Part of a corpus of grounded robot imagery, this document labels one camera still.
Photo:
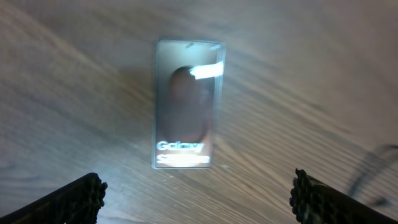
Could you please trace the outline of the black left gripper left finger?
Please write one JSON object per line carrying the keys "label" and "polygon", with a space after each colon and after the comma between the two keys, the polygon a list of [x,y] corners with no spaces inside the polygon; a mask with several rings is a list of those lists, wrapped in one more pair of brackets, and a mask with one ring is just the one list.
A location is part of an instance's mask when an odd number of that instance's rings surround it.
{"label": "black left gripper left finger", "polygon": [[107,183],[92,172],[1,217],[1,224],[96,224]]}

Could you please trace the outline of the Galaxy smartphone with reflective screen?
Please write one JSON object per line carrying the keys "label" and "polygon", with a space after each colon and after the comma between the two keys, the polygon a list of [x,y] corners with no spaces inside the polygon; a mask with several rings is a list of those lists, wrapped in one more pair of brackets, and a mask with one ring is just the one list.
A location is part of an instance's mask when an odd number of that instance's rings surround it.
{"label": "Galaxy smartphone with reflective screen", "polygon": [[223,84],[225,46],[204,40],[160,39],[154,44],[155,169],[211,166]]}

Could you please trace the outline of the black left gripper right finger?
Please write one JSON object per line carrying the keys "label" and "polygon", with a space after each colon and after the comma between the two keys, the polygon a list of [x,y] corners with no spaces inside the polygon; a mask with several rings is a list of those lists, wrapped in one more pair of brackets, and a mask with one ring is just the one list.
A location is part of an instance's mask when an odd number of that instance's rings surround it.
{"label": "black left gripper right finger", "polygon": [[301,224],[397,224],[370,207],[295,170],[289,204]]}

